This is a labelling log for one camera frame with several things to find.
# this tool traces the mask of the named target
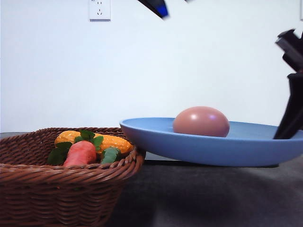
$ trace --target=wall socket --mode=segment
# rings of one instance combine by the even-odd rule
[[[89,0],[90,21],[110,21],[110,0]]]

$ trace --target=brown wicker basket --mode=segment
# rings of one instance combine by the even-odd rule
[[[46,165],[55,138],[85,129],[125,138],[120,128],[47,128],[0,141],[1,227],[100,227],[127,179],[144,162],[136,148],[112,164]]]

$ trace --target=green vegetable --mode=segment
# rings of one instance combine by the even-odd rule
[[[95,134],[93,132],[87,131],[87,130],[80,130],[80,136],[77,136],[75,138],[74,143],[80,142],[82,140],[86,140],[86,141],[89,141],[92,144],[94,144],[96,147],[96,150],[100,150],[99,146],[103,141],[103,136],[97,136],[95,138],[94,137],[95,137]]]
[[[118,148],[106,148],[103,152],[101,164],[113,163],[121,158],[121,151]]]
[[[51,153],[48,156],[47,164],[50,165],[60,165],[62,164],[66,157],[67,153],[72,146],[71,142],[62,142],[57,143],[56,148],[52,149]]]

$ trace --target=egg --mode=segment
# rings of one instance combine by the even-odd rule
[[[230,124],[219,110],[207,106],[195,106],[179,113],[173,121],[176,133],[226,137]]]

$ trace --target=blue oval plate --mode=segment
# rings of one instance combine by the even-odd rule
[[[153,154],[214,166],[271,166],[303,153],[303,131],[273,140],[276,126],[230,122],[226,138],[174,133],[174,118],[134,118],[120,122],[126,137]]]

